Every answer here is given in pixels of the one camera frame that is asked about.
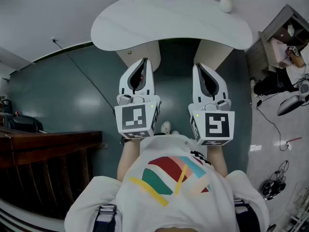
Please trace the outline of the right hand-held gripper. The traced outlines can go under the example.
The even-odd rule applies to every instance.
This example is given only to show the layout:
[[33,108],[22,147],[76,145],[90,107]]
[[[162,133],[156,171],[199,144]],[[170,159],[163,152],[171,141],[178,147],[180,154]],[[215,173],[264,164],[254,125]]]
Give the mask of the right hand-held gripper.
[[233,140],[235,112],[230,110],[230,100],[226,100],[225,80],[210,67],[197,63],[193,66],[192,95],[188,110],[196,143],[216,146]]

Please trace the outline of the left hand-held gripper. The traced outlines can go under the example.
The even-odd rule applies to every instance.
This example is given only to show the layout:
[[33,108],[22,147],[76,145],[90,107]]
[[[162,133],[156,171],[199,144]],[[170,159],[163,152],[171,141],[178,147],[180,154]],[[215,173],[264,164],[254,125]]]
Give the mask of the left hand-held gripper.
[[148,58],[136,61],[125,71],[119,93],[114,107],[118,132],[126,139],[154,136],[161,100],[154,95],[153,69]]

